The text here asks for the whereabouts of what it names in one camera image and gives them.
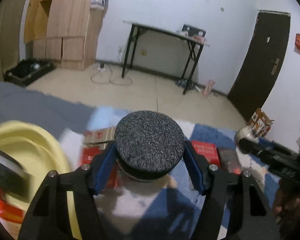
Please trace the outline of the person right hand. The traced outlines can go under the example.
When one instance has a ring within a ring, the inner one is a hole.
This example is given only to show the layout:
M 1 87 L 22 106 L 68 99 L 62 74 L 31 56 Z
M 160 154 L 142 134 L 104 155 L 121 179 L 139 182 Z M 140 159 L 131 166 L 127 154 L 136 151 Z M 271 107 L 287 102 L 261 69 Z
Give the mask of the person right hand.
M 296 220 L 300 218 L 300 194 L 295 192 L 284 192 L 278 189 L 272 206 L 274 216 L 280 216 L 285 220 Z

